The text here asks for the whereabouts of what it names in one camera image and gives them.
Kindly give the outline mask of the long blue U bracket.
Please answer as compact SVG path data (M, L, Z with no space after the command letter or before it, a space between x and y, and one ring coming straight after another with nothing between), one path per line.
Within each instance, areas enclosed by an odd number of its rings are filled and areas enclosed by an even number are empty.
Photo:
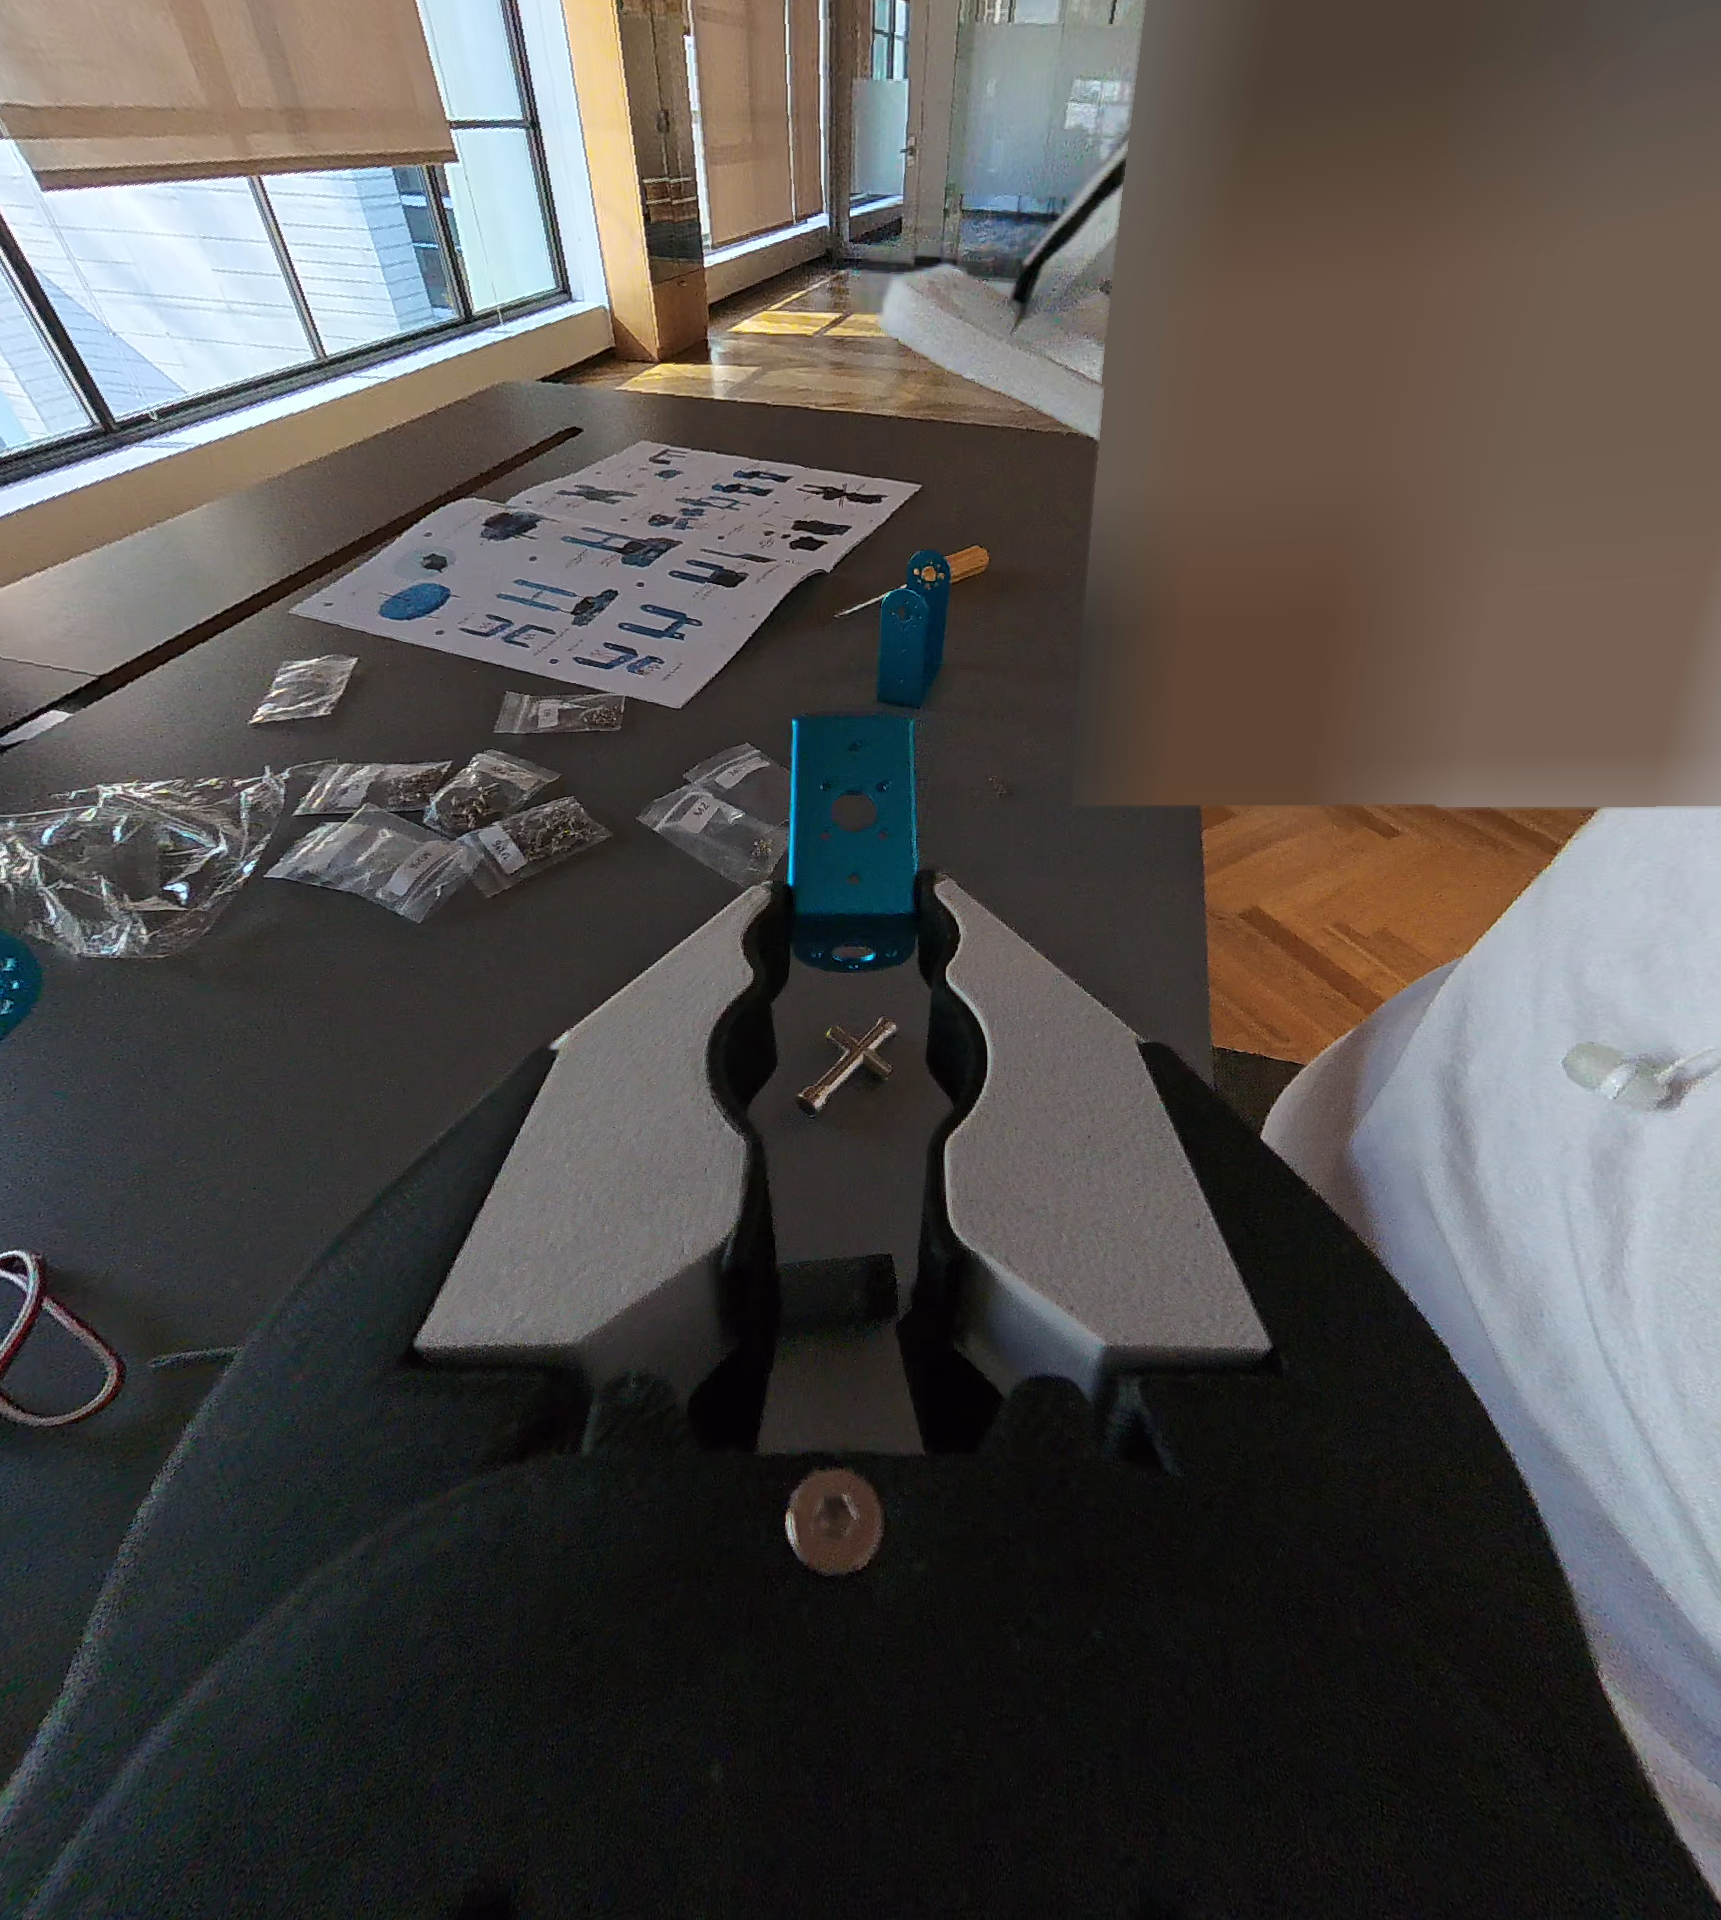
M944 549L916 549L876 609L876 700L919 710L944 663L951 563Z

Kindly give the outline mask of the beige roller blind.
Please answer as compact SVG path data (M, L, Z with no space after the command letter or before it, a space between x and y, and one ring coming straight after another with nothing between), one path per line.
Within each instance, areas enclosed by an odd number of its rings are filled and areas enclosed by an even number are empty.
M417 0L0 0L42 191L453 163Z
M823 215L823 6L696 0L708 248Z

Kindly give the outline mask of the large glass window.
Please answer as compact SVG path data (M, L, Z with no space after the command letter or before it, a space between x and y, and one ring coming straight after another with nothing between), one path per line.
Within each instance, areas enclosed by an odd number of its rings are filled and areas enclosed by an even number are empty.
M547 109L553 8L417 6L453 152L45 186L0 100L0 486L468 346L584 287Z

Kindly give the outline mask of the small blue servo bracket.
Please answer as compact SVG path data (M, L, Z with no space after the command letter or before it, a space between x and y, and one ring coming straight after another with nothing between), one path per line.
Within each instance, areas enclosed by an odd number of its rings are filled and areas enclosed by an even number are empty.
M888 971L916 949L916 726L909 714L805 714L788 764L788 954Z

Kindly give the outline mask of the yellow-handled screwdriver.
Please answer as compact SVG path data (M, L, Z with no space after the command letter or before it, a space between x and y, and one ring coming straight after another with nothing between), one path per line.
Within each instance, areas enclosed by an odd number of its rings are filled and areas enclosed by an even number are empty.
M988 573L988 549L985 545L961 545L961 549L946 549L944 554L944 563L946 563L946 576L951 582L967 582L967 576L978 576L978 573ZM865 600L855 600L855 606L844 606L835 617L850 617L850 615L863 615L863 609L876 609L881 600L887 600L887 591L876 591L876 595L865 595Z

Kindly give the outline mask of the group of clear hardware bags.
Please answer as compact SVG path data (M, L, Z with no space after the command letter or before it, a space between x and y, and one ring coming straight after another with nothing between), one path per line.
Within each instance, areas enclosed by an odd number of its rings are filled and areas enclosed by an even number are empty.
M468 749L351 761L282 771L293 842L267 881L355 899L426 924L460 899L503 899L613 842L571 788L644 740L621 689L507 689ZM777 878L788 766L757 740L700 755L631 824L730 885Z

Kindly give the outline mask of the wooden pillar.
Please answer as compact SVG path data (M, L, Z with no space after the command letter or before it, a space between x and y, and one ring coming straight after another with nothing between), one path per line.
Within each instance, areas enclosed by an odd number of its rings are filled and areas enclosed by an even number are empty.
M570 0L560 12L613 352L673 360L708 328L688 6Z

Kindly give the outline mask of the dark grey desk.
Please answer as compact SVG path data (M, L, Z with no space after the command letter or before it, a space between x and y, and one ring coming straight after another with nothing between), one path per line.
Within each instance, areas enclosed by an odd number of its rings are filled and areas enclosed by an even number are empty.
M870 631L841 606L916 545L992 554L951 600L919 714L919 855L1208 1077L1195 815L1071 802L1097 471L1071 433L503 386L0 587L0 661L54 663L76 696L0 755L0 815L96 780L468 755L517 675L308 625L296 573L442 499L508 499L641 438L916 499L683 710L631 700L613 740L553 749L564 789L613 825L597 855L426 924L254 878L180 957L51 954L42 1009L0 1043L0 1248L42 1253L132 1358L80 1427L0 1421L0 1789L217 1378L150 1358L259 1334L507 1069L725 902L637 810L723 745L784 755L795 714L865 710Z

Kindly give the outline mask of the glass partition wall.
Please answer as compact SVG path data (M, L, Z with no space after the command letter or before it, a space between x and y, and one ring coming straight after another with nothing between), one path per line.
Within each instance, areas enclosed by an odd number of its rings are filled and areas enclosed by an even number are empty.
M835 0L829 256L1013 282L1134 124L1137 0Z

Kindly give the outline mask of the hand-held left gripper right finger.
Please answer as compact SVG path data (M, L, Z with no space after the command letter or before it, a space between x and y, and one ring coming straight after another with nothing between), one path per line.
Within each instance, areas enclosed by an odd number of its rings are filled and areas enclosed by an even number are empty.
M1112 1416L1143 1374L1269 1364L1143 1041L951 878L919 878L916 924L946 1098L919 1169L919 1438L985 1438L1023 1378Z

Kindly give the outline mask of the white shirt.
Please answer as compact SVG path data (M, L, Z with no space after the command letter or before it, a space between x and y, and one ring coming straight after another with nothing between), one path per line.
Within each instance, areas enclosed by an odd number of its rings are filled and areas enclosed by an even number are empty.
M1264 1141L1476 1385L1599 1679L1721 1904L1721 1077L1640 1115L1573 1043L1721 1041L1721 810L1599 810L1448 965L1328 1043Z

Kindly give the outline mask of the metal cross wrench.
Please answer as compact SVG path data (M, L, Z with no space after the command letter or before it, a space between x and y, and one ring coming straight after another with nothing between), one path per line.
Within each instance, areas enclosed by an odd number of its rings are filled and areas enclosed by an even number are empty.
M805 1115L823 1115L826 1111L826 1103L841 1091L841 1089L850 1089L855 1081L870 1081L870 1084L887 1084L888 1077L893 1077L893 1068L888 1068L888 1056L887 1056L887 1047L893 1043L893 1034L900 1034L900 1023L893 1017L876 1017L863 1034L855 1034L855 1032L844 1032L844 1024L826 1024L823 1032L826 1034L826 1043L835 1043L835 1056L829 1056L829 1068L826 1069L817 1069L801 1091L795 1091L795 1103L801 1103L801 1111Z

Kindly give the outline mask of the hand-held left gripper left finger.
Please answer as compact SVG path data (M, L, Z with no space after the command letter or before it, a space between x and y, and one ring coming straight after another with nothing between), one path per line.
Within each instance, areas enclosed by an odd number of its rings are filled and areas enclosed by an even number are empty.
M689 1395L730 1352L725 1236L751 1137L708 1043L753 983L742 888L550 1043L541 1089L417 1334L435 1364L564 1364L588 1385L653 1374Z

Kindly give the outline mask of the open instruction manual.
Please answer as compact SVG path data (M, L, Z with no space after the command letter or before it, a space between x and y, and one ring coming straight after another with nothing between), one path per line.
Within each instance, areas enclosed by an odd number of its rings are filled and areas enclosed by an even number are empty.
M683 710L913 478L631 443L508 502L429 511L303 617Z

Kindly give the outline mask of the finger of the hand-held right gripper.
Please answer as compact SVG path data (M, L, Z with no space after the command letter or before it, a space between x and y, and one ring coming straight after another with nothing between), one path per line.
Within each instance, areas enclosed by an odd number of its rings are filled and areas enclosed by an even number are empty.
M1013 282L1013 321L1053 314L1112 287L1126 156L1127 150L1116 150L1023 255Z
M1021 311L1005 282L974 282L946 261L893 272L881 328L931 365L1018 397L1071 433L1101 433L1101 285L1059 307Z

